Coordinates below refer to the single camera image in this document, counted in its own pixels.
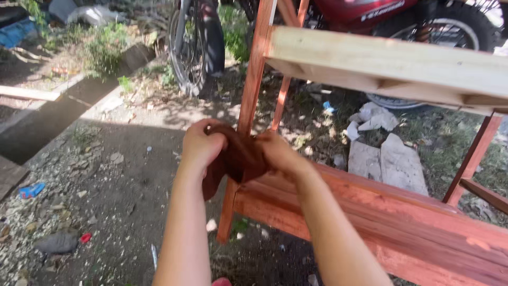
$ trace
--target red shoe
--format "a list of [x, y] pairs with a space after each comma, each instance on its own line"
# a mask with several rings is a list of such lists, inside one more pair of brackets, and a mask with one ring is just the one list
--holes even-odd
[[231, 282], [227, 278], [221, 277], [212, 283], [212, 286], [231, 286]]

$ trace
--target rock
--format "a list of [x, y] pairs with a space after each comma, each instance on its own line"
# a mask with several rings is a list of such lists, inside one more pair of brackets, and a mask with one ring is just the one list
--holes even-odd
[[215, 219], [211, 218], [207, 223], [206, 223], [206, 231], [207, 232], [212, 232], [214, 230], [217, 229], [217, 223], [215, 222]]
[[352, 121], [349, 126], [347, 127], [346, 129], [346, 136], [351, 140], [351, 141], [355, 141], [356, 139], [358, 139], [358, 137], [360, 137], [358, 135], [358, 123], [356, 123], [355, 121]]
[[120, 152], [116, 152], [111, 154], [111, 157], [109, 159], [113, 161], [114, 164], [118, 165], [123, 162], [123, 155], [120, 154]]
[[333, 155], [333, 164], [337, 169], [345, 171], [347, 166], [346, 157], [343, 154]]
[[383, 183], [429, 196], [418, 153], [390, 133], [381, 145], [381, 178]]
[[92, 215], [91, 218], [89, 218], [88, 220], [88, 224], [96, 224], [98, 223], [99, 221], [97, 220], [97, 218], [95, 217], [95, 215]]
[[319, 283], [317, 280], [318, 279], [315, 274], [310, 274], [309, 277], [307, 278], [307, 281], [309, 281], [310, 285], [312, 285], [312, 286], [319, 286]]
[[80, 192], [78, 192], [78, 197], [82, 198], [86, 195], [86, 193], [87, 193], [87, 191], [80, 191]]
[[19, 279], [14, 286], [27, 286], [28, 280], [26, 279]]
[[78, 246], [78, 236], [67, 232], [57, 232], [45, 236], [35, 243], [35, 249], [44, 253], [69, 253]]
[[36, 221], [34, 221], [34, 222], [29, 223], [29, 224], [26, 226], [26, 228], [25, 228], [25, 232], [26, 232], [27, 234], [32, 234], [32, 233], [34, 233], [34, 232], [35, 232], [35, 230], [36, 230], [36, 229], [37, 229], [37, 222], [36, 222]]
[[378, 148], [351, 142], [347, 172], [381, 182], [379, 152]]

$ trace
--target wooden leg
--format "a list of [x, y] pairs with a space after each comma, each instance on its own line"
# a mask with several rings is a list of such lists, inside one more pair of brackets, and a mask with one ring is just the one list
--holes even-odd
[[289, 84], [291, 83], [290, 76], [284, 76], [282, 79], [282, 86], [280, 87], [279, 98], [277, 99], [277, 106], [275, 108], [275, 115], [273, 116], [272, 127], [273, 131], [277, 131], [279, 128], [280, 119], [282, 118], [282, 112], [284, 111], [284, 103], [286, 95], [288, 94]]
[[[265, 45], [268, 42], [268, 29], [271, 24], [270, 21], [274, 9], [274, 0], [261, 0], [258, 9], [258, 18], [256, 20], [256, 29], [254, 30], [249, 65], [247, 67], [247, 76], [243, 88], [238, 128], [236, 130], [241, 136], [245, 137], [250, 136], [252, 122], [254, 121], [259, 87], [265, 67]], [[237, 190], [238, 184], [228, 178], [228, 185], [226, 187], [226, 194], [224, 195], [223, 209], [220, 214], [219, 228], [217, 231], [217, 241], [220, 243], [226, 243], [229, 238], [231, 222], [233, 220], [233, 203]]]
[[449, 204], [456, 207], [459, 203], [459, 199], [464, 193], [464, 188], [459, 185], [461, 179], [471, 179], [476, 171], [476, 168], [480, 164], [483, 155], [487, 151], [490, 142], [494, 138], [499, 125], [503, 117], [490, 116], [485, 117], [482, 126], [478, 130], [476, 137], [474, 138], [469, 151], [467, 151], [466, 157], [460, 165], [460, 168], [455, 175], [455, 178], [450, 185], [448, 192], [443, 199], [443, 203]]
[[[284, 2], [283, 1], [277, 2], [277, 5], [278, 5], [277, 8], [280, 11], [282, 11], [283, 9], [286, 9], [287, 10], [286, 14], [290, 14], [290, 16], [288, 16], [288, 17], [291, 18], [292, 15], [294, 14], [294, 12], [292, 12], [291, 10], [288, 10], [288, 9], [290, 9], [290, 7], [293, 7], [293, 3], [289, 2], [286, 5], [281, 5], [281, 3], [284, 3]], [[308, 7], [309, 7], [309, 0], [302, 0], [300, 2], [300, 8], [298, 9], [298, 16], [297, 16], [298, 27], [303, 26], [303, 21], [305, 21], [305, 14], [307, 14]], [[290, 83], [291, 83], [291, 77], [284, 76], [284, 78], [282, 79], [282, 85], [280, 87], [279, 98], [277, 100], [277, 106], [275, 108], [275, 115], [274, 115], [273, 121], [272, 121], [271, 129], [273, 131], [277, 131], [277, 129], [279, 128], [279, 123], [280, 123], [280, 119], [282, 118], [282, 112], [284, 111], [285, 99], [288, 94], [288, 89], [289, 89]]]

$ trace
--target blue plastic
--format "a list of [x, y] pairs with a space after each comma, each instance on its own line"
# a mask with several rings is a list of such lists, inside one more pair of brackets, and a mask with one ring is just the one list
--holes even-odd
[[7, 49], [17, 46], [30, 33], [35, 30], [34, 22], [27, 17], [21, 21], [0, 28], [0, 46]]
[[21, 198], [36, 197], [46, 186], [45, 183], [36, 183], [31, 187], [24, 187], [19, 189], [19, 196]]

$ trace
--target blue tarp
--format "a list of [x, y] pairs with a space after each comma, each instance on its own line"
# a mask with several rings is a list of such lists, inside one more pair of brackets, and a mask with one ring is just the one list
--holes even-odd
[[0, 28], [0, 46], [7, 49], [15, 47], [33, 30], [35, 30], [35, 24], [28, 17]]

